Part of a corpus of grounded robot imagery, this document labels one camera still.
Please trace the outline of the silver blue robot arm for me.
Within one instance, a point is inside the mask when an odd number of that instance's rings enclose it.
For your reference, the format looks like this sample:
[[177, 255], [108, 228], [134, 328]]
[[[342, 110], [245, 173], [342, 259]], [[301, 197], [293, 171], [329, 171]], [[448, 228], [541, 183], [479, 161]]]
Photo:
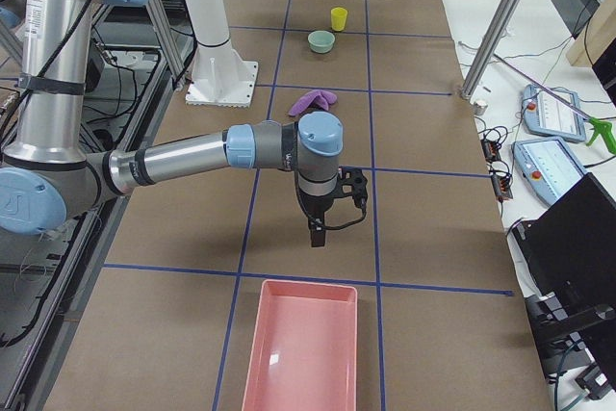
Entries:
[[129, 152], [80, 148], [91, 7], [146, 1], [27, 0], [20, 113], [15, 139], [2, 152], [2, 227], [36, 235], [139, 186], [224, 167], [275, 168], [294, 174], [311, 243], [323, 245], [324, 215], [348, 195], [352, 175], [339, 164], [343, 126], [330, 113], [288, 125], [234, 125]]

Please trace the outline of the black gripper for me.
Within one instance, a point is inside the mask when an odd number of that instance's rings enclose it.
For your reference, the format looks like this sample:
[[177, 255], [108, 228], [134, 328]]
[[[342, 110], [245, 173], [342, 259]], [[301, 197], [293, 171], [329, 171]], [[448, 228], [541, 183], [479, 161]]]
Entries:
[[325, 214], [332, 208], [335, 199], [335, 193], [320, 196], [299, 193], [300, 208], [307, 217], [312, 247], [325, 246]]

